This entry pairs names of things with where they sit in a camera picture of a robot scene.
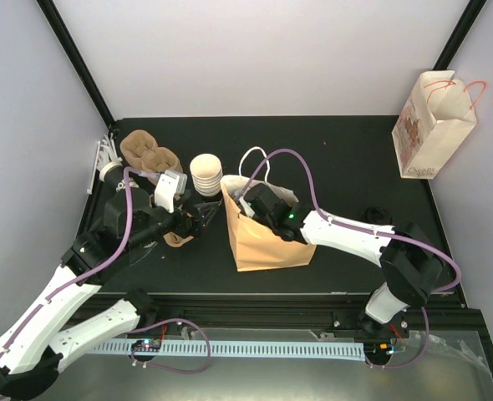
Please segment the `cup holding white stirrers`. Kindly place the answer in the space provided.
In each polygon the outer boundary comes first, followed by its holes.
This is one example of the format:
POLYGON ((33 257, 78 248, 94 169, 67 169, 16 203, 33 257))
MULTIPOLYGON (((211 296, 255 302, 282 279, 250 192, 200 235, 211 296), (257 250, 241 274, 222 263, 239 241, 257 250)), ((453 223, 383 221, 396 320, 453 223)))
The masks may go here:
POLYGON ((119 161, 111 161, 99 171, 99 180, 105 187, 120 192, 125 190, 124 168, 119 161))

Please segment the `brown paper bag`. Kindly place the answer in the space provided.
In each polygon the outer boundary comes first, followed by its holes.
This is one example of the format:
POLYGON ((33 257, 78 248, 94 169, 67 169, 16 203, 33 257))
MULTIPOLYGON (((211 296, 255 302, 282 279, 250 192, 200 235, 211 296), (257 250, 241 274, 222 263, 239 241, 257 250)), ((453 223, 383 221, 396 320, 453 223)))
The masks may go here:
POLYGON ((314 245, 284 241, 270 228, 245 214, 235 202, 234 195, 247 181, 242 173, 224 175, 220 181, 236 270, 253 272, 308 265, 316 251, 314 245))

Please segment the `stack of paper cups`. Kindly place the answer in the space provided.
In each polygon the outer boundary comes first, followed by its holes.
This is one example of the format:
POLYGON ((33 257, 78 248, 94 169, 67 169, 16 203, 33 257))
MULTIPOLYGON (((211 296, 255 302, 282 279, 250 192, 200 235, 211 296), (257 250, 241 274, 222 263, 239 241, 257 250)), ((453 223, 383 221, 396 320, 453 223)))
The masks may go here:
POLYGON ((200 154, 190 163, 191 178, 196 192, 204 198, 221 197, 221 160, 213 154, 200 154))

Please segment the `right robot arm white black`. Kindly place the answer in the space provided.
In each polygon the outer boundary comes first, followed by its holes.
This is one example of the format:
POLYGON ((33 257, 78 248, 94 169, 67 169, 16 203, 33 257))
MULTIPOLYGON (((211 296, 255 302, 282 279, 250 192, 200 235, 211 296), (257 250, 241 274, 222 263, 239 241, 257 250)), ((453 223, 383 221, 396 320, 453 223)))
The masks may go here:
POLYGON ((422 308, 443 270, 432 251, 407 240, 425 243, 415 224, 398 231, 391 225, 352 221, 315 211, 302 202, 290 204, 266 184, 256 184, 239 197, 254 221, 284 241, 326 246, 358 256, 381 269, 384 283, 368 298, 362 312, 340 317, 344 330, 378 337, 408 307, 422 308))

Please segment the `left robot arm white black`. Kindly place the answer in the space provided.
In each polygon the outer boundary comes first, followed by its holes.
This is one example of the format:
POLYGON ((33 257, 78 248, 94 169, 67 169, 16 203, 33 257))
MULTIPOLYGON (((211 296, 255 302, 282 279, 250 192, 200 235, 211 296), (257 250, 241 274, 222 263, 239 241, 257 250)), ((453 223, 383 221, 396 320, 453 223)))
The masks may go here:
POLYGON ((0 336, 0 399, 32 400, 91 348, 161 326, 158 307, 142 289, 128 291, 76 326, 65 325, 132 256, 167 234, 198 237, 218 207, 215 202, 153 206, 141 189, 121 190, 108 200, 102 217, 74 240, 33 304, 0 336))

